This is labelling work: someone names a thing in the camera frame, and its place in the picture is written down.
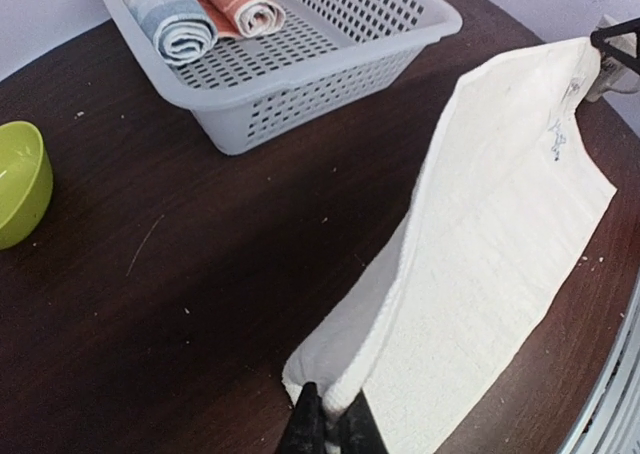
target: striped towel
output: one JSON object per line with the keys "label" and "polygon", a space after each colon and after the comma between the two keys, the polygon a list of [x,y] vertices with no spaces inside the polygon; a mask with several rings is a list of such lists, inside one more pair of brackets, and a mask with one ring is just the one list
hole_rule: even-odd
{"label": "striped towel", "polygon": [[215,25],[196,0],[124,0],[164,61],[182,66],[204,56],[218,40]]}

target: green bowl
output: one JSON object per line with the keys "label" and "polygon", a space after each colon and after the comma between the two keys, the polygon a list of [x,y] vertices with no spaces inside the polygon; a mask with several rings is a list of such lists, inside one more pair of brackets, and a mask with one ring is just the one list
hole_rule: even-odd
{"label": "green bowl", "polygon": [[53,172],[40,131],[22,121],[0,126],[0,249],[31,234],[52,191]]}

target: dark wooden table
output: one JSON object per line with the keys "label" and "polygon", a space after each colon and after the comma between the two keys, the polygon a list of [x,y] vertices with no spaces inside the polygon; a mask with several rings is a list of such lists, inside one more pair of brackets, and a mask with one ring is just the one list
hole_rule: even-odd
{"label": "dark wooden table", "polygon": [[[274,451],[284,361],[403,217],[456,79],[537,42],[486,0],[448,1],[462,32],[391,88],[238,158],[158,97],[110,22],[0,85],[0,122],[38,125],[56,174],[42,224],[0,253],[0,452]],[[441,453],[554,452],[613,343],[640,265],[640,141],[603,102],[578,118],[619,192]]]}

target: white wall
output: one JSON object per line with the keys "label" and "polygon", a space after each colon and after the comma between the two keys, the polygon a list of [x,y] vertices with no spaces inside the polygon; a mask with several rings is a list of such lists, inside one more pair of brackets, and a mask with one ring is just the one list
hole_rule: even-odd
{"label": "white wall", "polygon": [[101,0],[0,0],[0,80],[108,17]]}
{"label": "white wall", "polygon": [[[491,0],[545,41],[589,34],[602,13],[640,17],[640,0]],[[0,0],[0,79],[108,18],[100,0]],[[608,95],[640,133],[640,96]]]}

